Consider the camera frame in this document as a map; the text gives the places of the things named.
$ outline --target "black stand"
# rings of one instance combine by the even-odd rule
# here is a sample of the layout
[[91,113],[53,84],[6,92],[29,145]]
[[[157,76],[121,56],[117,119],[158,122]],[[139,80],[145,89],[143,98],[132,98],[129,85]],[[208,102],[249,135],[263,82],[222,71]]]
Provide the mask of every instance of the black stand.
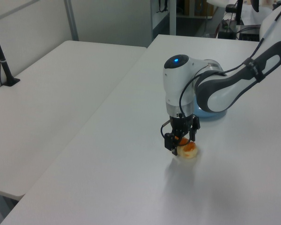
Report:
[[11,75],[11,72],[9,70],[9,67],[8,67],[8,64],[6,62],[6,59],[5,59],[5,56],[3,54],[3,51],[1,49],[1,46],[0,46],[0,63],[2,65],[2,68],[5,72],[5,75],[6,75],[6,82],[3,83],[2,85],[5,85],[5,86],[8,86],[8,87],[11,87],[13,86],[14,84],[18,83],[20,81],[20,79],[17,79],[17,78],[14,78],[12,75]]
[[241,25],[240,17],[242,15],[242,8],[243,8],[243,0],[238,0],[237,7],[236,7],[236,16],[235,16],[236,25]]

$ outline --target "cable clamp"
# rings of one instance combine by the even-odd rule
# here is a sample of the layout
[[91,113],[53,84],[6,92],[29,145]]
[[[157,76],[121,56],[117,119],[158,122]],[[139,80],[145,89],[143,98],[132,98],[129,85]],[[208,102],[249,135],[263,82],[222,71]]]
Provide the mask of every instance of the cable clamp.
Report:
[[261,69],[258,66],[258,63],[252,58],[247,58],[243,64],[253,73],[257,82],[262,81],[266,76],[262,73]]

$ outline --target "table leg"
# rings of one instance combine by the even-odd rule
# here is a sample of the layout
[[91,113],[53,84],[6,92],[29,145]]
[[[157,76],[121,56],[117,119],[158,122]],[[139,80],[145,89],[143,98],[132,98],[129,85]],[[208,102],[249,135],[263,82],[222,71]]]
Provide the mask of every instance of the table leg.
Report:
[[170,0],[170,35],[176,35],[176,4],[177,0]]

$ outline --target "bread roll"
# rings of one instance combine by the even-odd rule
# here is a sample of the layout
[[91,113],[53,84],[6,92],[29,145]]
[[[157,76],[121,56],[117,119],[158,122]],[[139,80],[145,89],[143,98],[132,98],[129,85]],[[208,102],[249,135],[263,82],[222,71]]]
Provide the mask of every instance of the bread roll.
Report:
[[[188,142],[188,139],[183,137],[180,142],[180,145],[184,145],[187,142]],[[180,155],[184,158],[194,158],[194,157],[196,157],[196,155],[198,153],[198,149],[197,149],[195,142],[189,142],[185,146],[178,146],[177,153],[178,153],[178,155]]]

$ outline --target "orange object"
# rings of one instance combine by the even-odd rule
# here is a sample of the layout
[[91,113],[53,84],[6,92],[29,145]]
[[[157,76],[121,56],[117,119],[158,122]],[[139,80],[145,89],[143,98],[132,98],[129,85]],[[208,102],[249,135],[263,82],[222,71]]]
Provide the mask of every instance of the orange object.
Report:
[[[188,139],[183,137],[179,144],[184,145],[187,142],[188,142]],[[177,152],[179,155],[181,155],[184,158],[194,158],[198,153],[198,149],[197,149],[195,142],[189,142],[185,146],[178,146]]]

